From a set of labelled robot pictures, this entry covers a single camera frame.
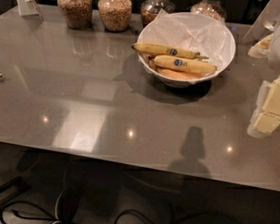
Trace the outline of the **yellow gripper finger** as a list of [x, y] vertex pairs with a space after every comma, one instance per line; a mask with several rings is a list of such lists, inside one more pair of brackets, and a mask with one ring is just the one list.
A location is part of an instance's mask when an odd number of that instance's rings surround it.
[[252, 58], [266, 58], [273, 36], [273, 33], [271, 33], [262, 38], [258, 43], [249, 49], [248, 55]]
[[264, 80], [260, 86], [256, 109], [247, 128], [249, 136], [270, 136], [280, 125], [280, 75], [273, 82]]

